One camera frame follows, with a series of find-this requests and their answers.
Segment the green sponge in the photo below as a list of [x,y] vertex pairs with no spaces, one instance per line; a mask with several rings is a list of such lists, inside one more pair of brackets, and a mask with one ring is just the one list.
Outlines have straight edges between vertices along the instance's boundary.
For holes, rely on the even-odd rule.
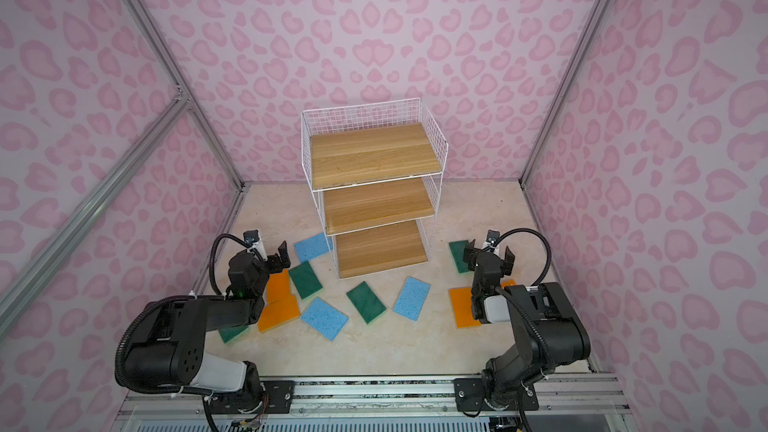
[[249,329],[248,325],[219,329],[218,333],[224,344],[228,344],[242,336]]
[[296,292],[302,300],[307,300],[319,293],[323,286],[309,262],[302,262],[288,271]]
[[361,282],[348,291],[346,296],[367,325],[372,324],[387,310],[367,282]]
[[449,243],[449,249],[458,274],[469,273],[467,262],[464,260],[464,252],[469,245],[467,240],[453,241]]

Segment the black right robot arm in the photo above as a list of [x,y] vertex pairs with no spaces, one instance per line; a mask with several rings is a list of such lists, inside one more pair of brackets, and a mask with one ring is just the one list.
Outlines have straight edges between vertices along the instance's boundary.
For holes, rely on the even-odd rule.
[[[509,248],[502,254],[497,249],[517,234],[537,237],[544,248],[543,270],[530,286],[502,284],[513,271],[515,255]],[[535,384],[559,367],[586,360],[591,353],[588,333],[562,286],[544,280],[552,250],[540,232],[525,227],[490,230],[482,246],[471,241],[464,247],[462,260],[473,273],[471,317],[482,324],[508,323],[514,343],[489,359],[477,377],[454,381],[457,411],[470,418],[484,411],[514,411],[518,423],[527,426],[526,413],[539,409]]]

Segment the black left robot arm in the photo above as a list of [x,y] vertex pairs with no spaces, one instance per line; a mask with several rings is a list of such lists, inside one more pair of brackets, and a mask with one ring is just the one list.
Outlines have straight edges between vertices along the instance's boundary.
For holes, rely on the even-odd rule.
[[267,411],[269,395],[254,363],[205,350],[208,333],[257,324],[270,278],[291,265],[287,245],[269,255],[256,230],[237,242],[242,249],[229,261],[226,290],[211,275],[210,294],[150,302],[127,326],[115,352],[118,385],[145,395],[199,396],[208,415]]

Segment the blue sponge near shelf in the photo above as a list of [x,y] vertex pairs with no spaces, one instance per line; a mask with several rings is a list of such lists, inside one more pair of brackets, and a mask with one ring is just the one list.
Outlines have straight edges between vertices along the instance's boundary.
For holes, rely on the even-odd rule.
[[294,244],[300,263],[309,262],[333,250],[332,242],[324,233],[318,233]]

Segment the orange sponge upper left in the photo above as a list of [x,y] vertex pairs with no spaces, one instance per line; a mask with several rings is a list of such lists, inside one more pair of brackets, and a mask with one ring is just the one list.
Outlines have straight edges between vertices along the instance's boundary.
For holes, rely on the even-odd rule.
[[291,278],[287,270],[277,274],[271,274],[266,286],[266,300],[268,304],[279,302],[292,295]]

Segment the orange sponge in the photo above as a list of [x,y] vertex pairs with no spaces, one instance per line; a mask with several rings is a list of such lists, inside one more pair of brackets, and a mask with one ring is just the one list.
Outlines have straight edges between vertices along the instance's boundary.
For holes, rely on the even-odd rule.
[[[483,322],[474,318],[472,313],[471,288],[461,287],[449,290],[456,326],[458,328],[478,327]],[[510,314],[506,300],[500,295],[492,296],[484,302],[488,324],[508,323]]]
[[292,295],[291,278],[287,270],[277,274],[271,274],[266,286],[266,300],[268,304],[279,302]]
[[265,306],[257,323],[260,333],[273,330],[300,316],[298,301],[294,295],[280,298]]

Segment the orange sponge right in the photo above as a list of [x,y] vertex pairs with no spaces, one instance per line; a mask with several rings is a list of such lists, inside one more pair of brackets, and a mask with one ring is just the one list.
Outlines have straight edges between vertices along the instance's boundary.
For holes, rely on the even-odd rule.
[[[461,287],[449,290],[456,326],[458,328],[478,327],[483,322],[474,318],[472,313],[471,288]],[[510,314],[506,300],[500,295],[492,296],[484,302],[488,324],[508,323]]]

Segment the orange sponge lower left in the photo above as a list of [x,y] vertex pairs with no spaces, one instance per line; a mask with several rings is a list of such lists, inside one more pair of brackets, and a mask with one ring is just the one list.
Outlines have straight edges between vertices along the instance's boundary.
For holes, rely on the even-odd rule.
[[273,330],[300,316],[298,301],[294,295],[280,298],[265,306],[257,323],[260,333]]

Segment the blue sponge lower left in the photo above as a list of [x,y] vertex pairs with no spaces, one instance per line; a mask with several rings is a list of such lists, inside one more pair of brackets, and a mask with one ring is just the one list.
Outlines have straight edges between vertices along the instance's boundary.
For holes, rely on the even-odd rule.
[[329,341],[334,341],[349,318],[320,298],[315,298],[300,315],[301,320]]

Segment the blue sponge centre right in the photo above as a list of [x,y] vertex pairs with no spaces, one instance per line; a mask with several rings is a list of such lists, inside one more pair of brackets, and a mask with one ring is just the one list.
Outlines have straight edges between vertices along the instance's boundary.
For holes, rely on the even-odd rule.
[[393,311],[411,321],[417,321],[431,286],[414,277],[407,277],[395,301]]

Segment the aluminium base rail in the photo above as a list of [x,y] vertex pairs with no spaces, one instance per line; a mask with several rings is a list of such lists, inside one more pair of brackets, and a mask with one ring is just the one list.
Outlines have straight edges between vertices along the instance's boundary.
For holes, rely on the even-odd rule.
[[266,402],[131,393],[114,431],[636,431],[618,379],[559,373],[491,407],[475,375],[275,376]]

